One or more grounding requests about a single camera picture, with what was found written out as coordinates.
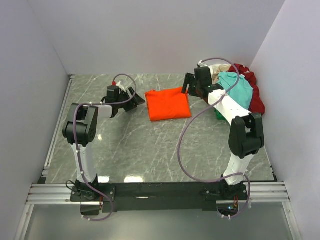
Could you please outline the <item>orange t shirt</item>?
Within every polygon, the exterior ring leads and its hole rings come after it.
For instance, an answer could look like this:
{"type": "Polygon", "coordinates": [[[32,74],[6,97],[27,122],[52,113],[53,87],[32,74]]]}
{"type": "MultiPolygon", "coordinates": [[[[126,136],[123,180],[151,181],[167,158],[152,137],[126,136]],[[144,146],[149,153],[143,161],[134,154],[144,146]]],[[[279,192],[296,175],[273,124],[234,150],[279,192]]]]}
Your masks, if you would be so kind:
{"type": "Polygon", "coordinates": [[[183,87],[150,90],[145,93],[148,115],[151,122],[185,119],[192,117],[187,93],[183,87]]]}

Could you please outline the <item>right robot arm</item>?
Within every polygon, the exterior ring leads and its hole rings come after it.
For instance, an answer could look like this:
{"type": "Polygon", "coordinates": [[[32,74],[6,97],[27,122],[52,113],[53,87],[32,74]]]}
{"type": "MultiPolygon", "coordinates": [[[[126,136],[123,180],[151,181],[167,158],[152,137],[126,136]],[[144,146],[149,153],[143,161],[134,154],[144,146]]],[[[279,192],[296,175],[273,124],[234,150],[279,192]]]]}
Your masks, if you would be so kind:
{"type": "Polygon", "coordinates": [[[222,186],[221,193],[237,194],[248,179],[246,171],[250,161],[265,145],[263,119],[260,113],[252,113],[234,98],[234,91],[242,76],[234,73],[225,84],[213,83],[208,66],[199,66],[194,73],[186,73],[181,92],[207,100],[208,109],[214,108],[230,125],[228,146],[230,160],[223,175],[216,180],[222,186]]]}

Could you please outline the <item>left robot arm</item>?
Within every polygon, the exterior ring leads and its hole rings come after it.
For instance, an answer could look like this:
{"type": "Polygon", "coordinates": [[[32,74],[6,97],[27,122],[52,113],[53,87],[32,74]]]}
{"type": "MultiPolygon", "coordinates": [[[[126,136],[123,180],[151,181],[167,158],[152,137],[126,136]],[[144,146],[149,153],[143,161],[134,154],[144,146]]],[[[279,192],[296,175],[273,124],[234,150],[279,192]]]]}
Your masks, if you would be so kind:
{"type": "Polygon", "coordinates": [[[92,142],[96,138],[99,115],[106,119],[114,118],[120,109],[125,112],[136,109],[146,101],[132,87],[110,85],[100,103],[73,103],[65,120],[62,135],[70,144],[75,162],[77,177],[74,192],[84,195],[99,194],[98,173],[93,163],[92,142]]]}

